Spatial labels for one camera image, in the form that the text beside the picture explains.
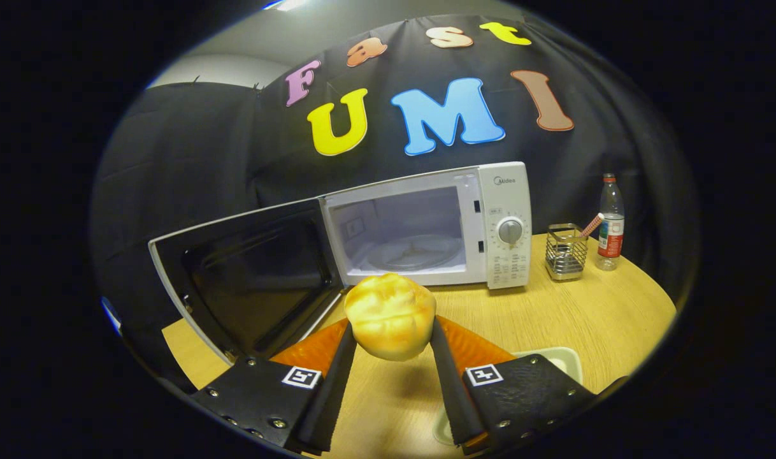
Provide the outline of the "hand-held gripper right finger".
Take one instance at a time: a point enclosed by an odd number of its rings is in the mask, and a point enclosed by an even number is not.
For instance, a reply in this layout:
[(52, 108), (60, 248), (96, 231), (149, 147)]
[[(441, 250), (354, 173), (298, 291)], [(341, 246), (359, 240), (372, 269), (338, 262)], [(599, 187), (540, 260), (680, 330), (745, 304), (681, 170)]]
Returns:
[(431, 347), (453, 442), (467, 455), (533, 442), (596, 398), (545, 355), (515, 356), (443, 316)]

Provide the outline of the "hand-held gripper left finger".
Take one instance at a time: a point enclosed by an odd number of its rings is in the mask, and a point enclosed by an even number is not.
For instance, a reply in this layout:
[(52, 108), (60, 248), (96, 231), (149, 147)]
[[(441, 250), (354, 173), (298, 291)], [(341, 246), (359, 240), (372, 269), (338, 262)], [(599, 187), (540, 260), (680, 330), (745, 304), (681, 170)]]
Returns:
[(239, 360), (190, 403), (240, 435), (320, 455), (331, 448), (356, 346), (341, 319), (273, 358)]

